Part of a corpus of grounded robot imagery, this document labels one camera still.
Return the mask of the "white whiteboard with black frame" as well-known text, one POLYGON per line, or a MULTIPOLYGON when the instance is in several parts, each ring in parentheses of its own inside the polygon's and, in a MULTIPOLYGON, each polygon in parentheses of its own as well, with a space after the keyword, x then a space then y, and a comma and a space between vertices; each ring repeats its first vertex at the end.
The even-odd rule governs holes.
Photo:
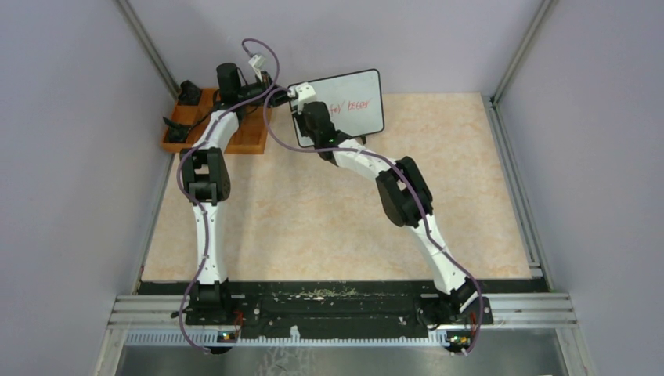
POLYGON ((335 128, 353 136, 384 130, 381 75, 376 68, 308 81, 316 100, 324 102, 335 128))

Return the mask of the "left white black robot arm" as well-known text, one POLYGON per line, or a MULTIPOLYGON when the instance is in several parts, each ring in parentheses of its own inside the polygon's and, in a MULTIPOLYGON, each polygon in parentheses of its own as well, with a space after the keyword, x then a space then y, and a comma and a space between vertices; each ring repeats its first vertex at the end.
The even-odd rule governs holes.
POLYGON ((180 153, 178 187, 193 207, 197 230, 197 271, 186 290, 189 311, 202 312, 216 324, 233 318, 235 304, 223 262, 223 214, 231 182, 224 159, 229 141, 240 128, 249 106, 257 106, 275 87, 275 79, 261 68, 256 82, 242 84, 237 65, 217 67, 219 100, 200 138, 180 153))

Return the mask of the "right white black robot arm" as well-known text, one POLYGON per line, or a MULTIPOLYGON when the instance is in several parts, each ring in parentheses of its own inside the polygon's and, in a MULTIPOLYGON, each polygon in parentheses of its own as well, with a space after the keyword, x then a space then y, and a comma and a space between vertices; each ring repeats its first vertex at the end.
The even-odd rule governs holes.
POLYGON ((294 118, 322 159, 374 181, 388 219, 418 240, 438 294, 438 301, 426 309, 434 321, 460 323, 474 315, 481 322, 485 302, 479 283, 451 255, 436 222, 431 191, 414 159, 392 160, 367 149, 335 127, 323 102, 298 105, 294 118))

